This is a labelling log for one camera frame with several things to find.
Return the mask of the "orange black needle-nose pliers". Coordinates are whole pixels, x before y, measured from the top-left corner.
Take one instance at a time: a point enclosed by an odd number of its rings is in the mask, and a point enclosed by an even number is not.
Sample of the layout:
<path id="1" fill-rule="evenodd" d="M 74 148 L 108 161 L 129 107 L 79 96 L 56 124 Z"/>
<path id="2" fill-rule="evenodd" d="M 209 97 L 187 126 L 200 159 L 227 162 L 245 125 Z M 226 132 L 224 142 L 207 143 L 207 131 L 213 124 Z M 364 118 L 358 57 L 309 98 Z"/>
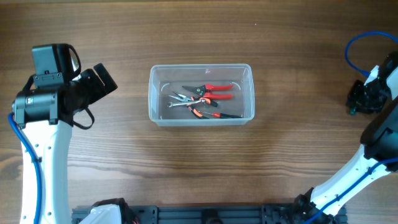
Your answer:
<path id="1" fill-rule="evenodd" d="M 207 119 L 206 116 L 203 116 L 196 108 L 195 105 L 197 104 L 204 104 L 206 107 L 214 106 L 217 107 L 218 103 L 214 100 L 204 97 L 187 97 L 183 94 L 174 92 L 175 96 L 170 95 L 171 98 L 175 98 L 178 100 L 178 103 L 169 102 L 168 107 L 175 107 L 175 106 L 186 106 L 188 110 L 198 119 Z"/>

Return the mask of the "silver metal wrench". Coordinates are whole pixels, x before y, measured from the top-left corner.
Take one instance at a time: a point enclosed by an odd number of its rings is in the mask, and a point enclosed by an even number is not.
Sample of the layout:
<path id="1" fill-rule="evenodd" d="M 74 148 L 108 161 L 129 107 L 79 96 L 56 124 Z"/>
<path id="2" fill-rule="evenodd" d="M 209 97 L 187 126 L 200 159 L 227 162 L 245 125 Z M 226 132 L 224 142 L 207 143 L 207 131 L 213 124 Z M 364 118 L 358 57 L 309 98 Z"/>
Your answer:
<path id="1" fill-rule="evenodd" d="M 194 104 L 197 104 L 197 103 L 206 103 L 206 100 L 186 101 L 186 102 L 179 102 L 179 103 L 169 102 L 167 106 L 169 108 L 171 108 L 171 107 L 174 107 L 174 106 L 194 105 Z"/>

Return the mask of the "clear plastic container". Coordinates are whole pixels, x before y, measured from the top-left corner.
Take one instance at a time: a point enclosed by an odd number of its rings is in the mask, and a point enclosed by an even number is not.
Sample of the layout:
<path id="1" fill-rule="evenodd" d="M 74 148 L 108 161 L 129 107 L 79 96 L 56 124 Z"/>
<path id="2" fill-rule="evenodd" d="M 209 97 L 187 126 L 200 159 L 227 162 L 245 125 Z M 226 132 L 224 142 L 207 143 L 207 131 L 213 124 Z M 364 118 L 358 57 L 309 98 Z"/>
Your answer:
<path id="1" fill-rule="evenodd" d="M 149 118 L 158 126 L 244 125 L 255 115 L 252 70 L 245 63 L 155 65 Z"/>

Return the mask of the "red handled small screwdriver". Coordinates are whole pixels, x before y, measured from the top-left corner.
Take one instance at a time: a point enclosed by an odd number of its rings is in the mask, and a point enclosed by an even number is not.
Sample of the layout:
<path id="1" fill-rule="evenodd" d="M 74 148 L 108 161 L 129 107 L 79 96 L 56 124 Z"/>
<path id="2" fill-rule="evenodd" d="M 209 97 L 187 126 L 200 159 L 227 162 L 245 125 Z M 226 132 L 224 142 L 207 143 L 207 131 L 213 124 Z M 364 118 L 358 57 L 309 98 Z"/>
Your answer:
<path id="1" fill-rule="evenodd" d="M 239 118 L 241 118 L 241 116 L 238 116 L 238 115 L 225 114 L 225 113 L 208 113 L 208 112 L 204 112 L 204 111 L 202 111 L 202 113 L 212 115 L 212 117 L 219 118 L 219 119 L 230 119 L 230 118 L 232 118 L 232 119 L 238 118 L 239 119 Z"/>

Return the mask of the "red handled snips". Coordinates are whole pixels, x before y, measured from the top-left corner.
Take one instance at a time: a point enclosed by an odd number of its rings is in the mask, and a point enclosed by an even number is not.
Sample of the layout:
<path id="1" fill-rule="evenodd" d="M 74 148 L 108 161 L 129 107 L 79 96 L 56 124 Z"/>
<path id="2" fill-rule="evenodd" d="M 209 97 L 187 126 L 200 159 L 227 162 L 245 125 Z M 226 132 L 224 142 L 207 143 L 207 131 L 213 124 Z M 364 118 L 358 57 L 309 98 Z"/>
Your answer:
<path id="1" fill-rule="evenodd" d="M 206 83 L 202 86 L 183 86 L 182 88 L 210 100 L 230 100 L 233 98 L 233 94 L 217 95 L 213 93 L 214 91 L 229 91 L 233 88 L 232 85 L 214 86 Z"/>

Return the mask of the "green handled screwdriver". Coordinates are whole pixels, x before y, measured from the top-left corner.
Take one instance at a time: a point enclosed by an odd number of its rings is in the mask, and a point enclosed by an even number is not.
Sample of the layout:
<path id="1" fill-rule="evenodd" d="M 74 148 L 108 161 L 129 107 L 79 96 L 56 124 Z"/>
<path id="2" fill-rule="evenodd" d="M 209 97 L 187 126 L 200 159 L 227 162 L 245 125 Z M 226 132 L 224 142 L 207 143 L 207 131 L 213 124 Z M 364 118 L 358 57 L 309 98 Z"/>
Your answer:
<path id="1" fill-rule="evenodd" d="M 356 108 L 355 107 L 350 108 L 349 109 L 349 114 L 350 115 L 355 115 L 356 114 Z"/>

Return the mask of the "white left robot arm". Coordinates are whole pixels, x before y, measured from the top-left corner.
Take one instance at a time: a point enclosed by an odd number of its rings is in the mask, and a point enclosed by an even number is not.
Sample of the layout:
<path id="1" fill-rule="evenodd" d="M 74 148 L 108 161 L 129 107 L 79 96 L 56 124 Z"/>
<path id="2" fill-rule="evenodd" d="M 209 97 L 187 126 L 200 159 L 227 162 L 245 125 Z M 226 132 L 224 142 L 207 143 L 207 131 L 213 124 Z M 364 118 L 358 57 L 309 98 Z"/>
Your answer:
<path id="1" fill-rule="evenodd" d="M 25 87 L 12 104 L 8 120 L 23 152 L 21 223 L 71 223 L 67 158 L 73 117 L 117 89 L 103 64 L 83 73 L 35 75 L 38 87 Z"/>

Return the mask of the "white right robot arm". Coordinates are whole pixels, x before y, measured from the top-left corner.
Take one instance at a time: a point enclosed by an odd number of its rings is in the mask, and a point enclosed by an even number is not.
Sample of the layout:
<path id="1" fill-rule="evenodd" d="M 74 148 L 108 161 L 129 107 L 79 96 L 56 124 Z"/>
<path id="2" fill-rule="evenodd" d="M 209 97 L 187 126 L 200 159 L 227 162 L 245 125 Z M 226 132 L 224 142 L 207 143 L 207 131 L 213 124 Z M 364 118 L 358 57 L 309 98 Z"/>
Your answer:
<path id="1" fill-rule="evenodd" d="M 346 105 L 351 113 L 377 113 L 360 138 L 355 155 L 326 182 L 299 195 L 292 223 L 336 223 L 345 203 L 375 180 L 397 172 L 397 52 L 356 81 Z"/>

